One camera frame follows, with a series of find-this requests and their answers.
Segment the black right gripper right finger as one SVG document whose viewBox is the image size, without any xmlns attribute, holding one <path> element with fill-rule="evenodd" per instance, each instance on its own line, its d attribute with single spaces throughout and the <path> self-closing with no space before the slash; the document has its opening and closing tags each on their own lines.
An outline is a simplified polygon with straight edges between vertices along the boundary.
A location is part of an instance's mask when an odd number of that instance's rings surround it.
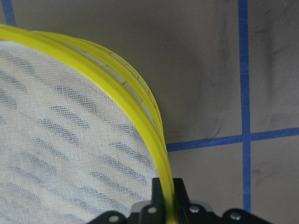
<svg viewBox="0 0 299 224">
<path fill-rule="evenodd" d="M 175 191 L 175 209 L 179 224 L 186 224 L 186 209 L 190 204 L 190 199 L 187 194 L 185 184 L 182 178 L 174 178 L 174 191 Z"/>
</svg>

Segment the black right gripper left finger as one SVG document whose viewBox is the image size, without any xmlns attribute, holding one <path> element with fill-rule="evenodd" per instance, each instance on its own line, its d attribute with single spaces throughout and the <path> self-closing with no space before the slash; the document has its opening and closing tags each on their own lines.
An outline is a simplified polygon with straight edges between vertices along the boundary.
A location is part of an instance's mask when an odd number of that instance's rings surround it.
<svg viewBox="0 0 299 224">
<path fill-rule="evenodd" d="M 165 202 L 159 178 L 152 179 L 151 205 L 156 209 L 155 212 L 151 213 L 152 223 L 164 224 L 166 222 Z"/>
</svg>

